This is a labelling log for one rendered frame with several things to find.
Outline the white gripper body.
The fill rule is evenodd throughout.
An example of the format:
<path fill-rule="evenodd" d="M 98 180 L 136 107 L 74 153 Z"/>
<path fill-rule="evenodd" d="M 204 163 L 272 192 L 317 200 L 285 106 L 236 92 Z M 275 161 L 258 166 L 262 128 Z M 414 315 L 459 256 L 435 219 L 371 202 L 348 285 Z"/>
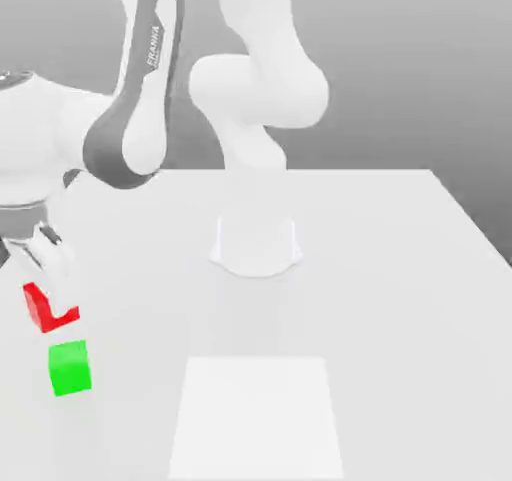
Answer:
<path fill-rule="evenodd" d="M 41 289 L 75 290 L 76 256 L 53 230 L 34 230 L 30 238 L 7 238 L 6 246 L 18 264 L 22 280 Z"/>

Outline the small red cube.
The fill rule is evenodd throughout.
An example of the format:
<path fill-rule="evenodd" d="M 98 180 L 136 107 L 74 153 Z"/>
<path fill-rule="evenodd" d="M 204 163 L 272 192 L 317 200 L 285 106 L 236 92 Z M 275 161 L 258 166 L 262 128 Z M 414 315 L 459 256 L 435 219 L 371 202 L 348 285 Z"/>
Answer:
<path fill-rule="evenodd" d="M 23 285 L 23 293 L 30 317 L 42 333 L 49 333 L 80 319 L 78 306 L 68 309 L 60 317 L 54 316 L 49 299 L 33 282 Z"/>

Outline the small green cube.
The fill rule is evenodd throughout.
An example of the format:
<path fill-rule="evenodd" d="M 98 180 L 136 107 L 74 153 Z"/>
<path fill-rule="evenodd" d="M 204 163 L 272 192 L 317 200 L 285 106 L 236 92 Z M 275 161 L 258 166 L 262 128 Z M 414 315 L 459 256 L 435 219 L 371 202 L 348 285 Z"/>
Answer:
<path fill-rule="evenodd" d="M 92 389 L 85 340 L 52 345 L 48 349 L 48 371 L 56 397 Z"/>

